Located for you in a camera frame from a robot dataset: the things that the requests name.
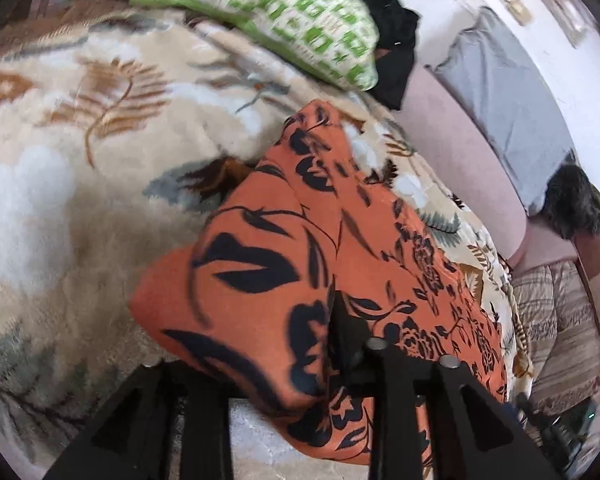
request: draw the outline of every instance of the screw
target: screw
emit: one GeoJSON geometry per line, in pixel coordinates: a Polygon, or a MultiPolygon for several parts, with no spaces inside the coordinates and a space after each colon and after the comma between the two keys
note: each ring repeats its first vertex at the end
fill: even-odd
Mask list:
{"type": "Polygon", "coordinates": [[[445,368],[458,368],[460,366],[460,359],[455,355],[445,354],[440,356],[438,362],[445,368]]]}
{"type": "Polygon", "coordinates": [[[386,348],[386,341],[381,337],[371,337],[366,340],[366,347],[374,351],[384,350],[386,348]]]}

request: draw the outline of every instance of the orange floral fabric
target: orange floral fabric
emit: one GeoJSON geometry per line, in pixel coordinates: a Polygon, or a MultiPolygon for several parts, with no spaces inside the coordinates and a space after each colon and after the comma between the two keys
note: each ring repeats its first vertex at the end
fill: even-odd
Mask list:
{"type": "MultiPolygon", "coordinates": [[[[414,210],[355,165],[338,111],[314,101],[209,218],[144,276],[139,323],[192,366],[229,378],[297,449],[368,464],[373,400],[353,398],[327,345],[337,294],[410,356],[455,354],[500,401],[499,326],[414,210]]],[[[431,465],[424,406],[420,446],[431,465]]]]}

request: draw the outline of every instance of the brown leaf pattern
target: brown leaf pattern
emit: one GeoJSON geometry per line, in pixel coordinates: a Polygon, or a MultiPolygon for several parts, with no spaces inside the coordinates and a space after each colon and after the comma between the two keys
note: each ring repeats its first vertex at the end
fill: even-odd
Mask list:
{"type": "Polygon", "coordinates": [[[371,174],[365,177],[365,184],[383,184],[387,188],[391,189],[394,180],[398,178],[398,167],[394,162],[388,158],[384,161],[380,173],[376,170],[371,170],[371,174]]]}
{"type": "Polygon", "coordinates": [[[33,86],[30,80],[21,75],[0,73],[0,103],[23,96],[33,86]]]}
{"type": "Polygon", "coordinates": [[[472,252],[476,260],[478,260],[478,263],[481,264],[484,270],[487,271],[487,276],[489,277],[491,283],[493,283],[493,285],[495,285],[496,288],[500,288],[500,285],[498,284],[494,276],[493,265],[489,261],[487,254],[480,247],[475,245],[469,244],[467,245],[467,248],[472,252]]]}
{"type": "Polygon", "coordinates": [[[484,282],[482,280],[482,270],[467,264],[457,264],[462,273],[469,292],[474,300],[482,304],[482,289],[484,282]]]}
{"type": "Polygon", "coordinates": [[[232,156],[226,156],[210,162],[198,171],[190,171],[178,179],[184,189],[200,193],[200,200],[218,193],[220,200],[232,192],[247,178],[253,168],[232,156]]]}
{"type": "Polygon", "coordinates": [[[409,146],[402,139],[397,139],[392,134],[384,134],[384,145],[387,147],[387,153],[395,156],[412,156],[416,150],[409,146]]]}
{"type": "Polygon", "coordinates": [[[360,134],[363,134],[365,132],[365,121],[354,117],[353,115],[347,113],[346,111],[344,111],[340,108],[338,108],[337,110],[338,110],[338,113],[340,114],[341,121],[347,121],[347,122],[353,124],[358,129],[360,134]]]}
{"type": "Polygon", "coordinates": [[[273,105],[278,109],[281,109],[285,114],[293,114],[296,109],[289,104],[280,101],[273,96],[285,96],[289,94],[290,87],[276,83],[275,81],[263,80],[260,75],[245,70],[237,62],[234,56],[229,56],[225,60],[214,61],[212,63],[188,63],[189,66],[200,70],[225,70],[231,69],[237,73],[224,74],[215,78],[205,78],[196,81],[197,84],[205,84],[215,90],[224,90],[233,86],[243,86],[245,88],[252,88],[256,94],[248,102],[245,102],[240,106],[235,113],[241,112],[245,108],[249,108],[256,104],[259,100],[266,102],[269,105],[273,105]]]}
{"type": "Polygon", "coordinates": [[[94,168],[91,141],[141,130],[145,121],[160,115],[166,99],[164,73],[136,61],[111,63],[81,59],[86,75],[72,102],[62,102],[48,112],[42,126],[74,124],[84,130],[87,163],[94,168]]]}

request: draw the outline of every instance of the sofa cushion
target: sofa cushion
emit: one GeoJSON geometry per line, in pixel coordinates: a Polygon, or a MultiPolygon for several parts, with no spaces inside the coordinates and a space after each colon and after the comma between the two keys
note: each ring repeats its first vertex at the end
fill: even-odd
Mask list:
{"type": "Polygon", "coordinates": [[[514,276],[520,276],[536,267],[578,260],[573,243],[560,238],[539,216],[529,219],[523,247],[525,250],[522,251],[522,259],[513,266],[514,276]]]}
{"type": "Polygon", "coordinates": [[[547,182],[573,141],[549,87],[509,27],[482,7],[434,74],[484,134],[526,211],[540,212],[547,182]]]}
{"type": "Polygon", "coordinates": [[[442,182],[486,225],[498,252],[507,260],[514,257],[525,238],[525,209],[498,158],[455,99],[416,65],[402,110],[394,116],[442,182]]]}

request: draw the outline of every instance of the fur blanket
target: fur blanket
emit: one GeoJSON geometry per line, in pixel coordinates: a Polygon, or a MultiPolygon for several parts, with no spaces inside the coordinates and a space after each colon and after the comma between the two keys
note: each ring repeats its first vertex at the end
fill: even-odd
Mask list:
{"type": "Polygon", "coordinates": [[[389,112],[241,34],[180,20],[129,11],[0,60],[0,450],[21,478],[41,478],[138,365],[168,358],[126,308],[139,275],[195,240],[285,118],[316,98],[347,117],[362,170],[419,209],[449,259],[467,258],[472,291],[502,325],[509,390],[527,388],[488,232],[389,112]]]}
{"type": "Polygon", "coordinates": [[[600,234],[600,192],[575,163],[560,167],[551,177],[540,214],[563,239],[576,232],[600,234]]]}

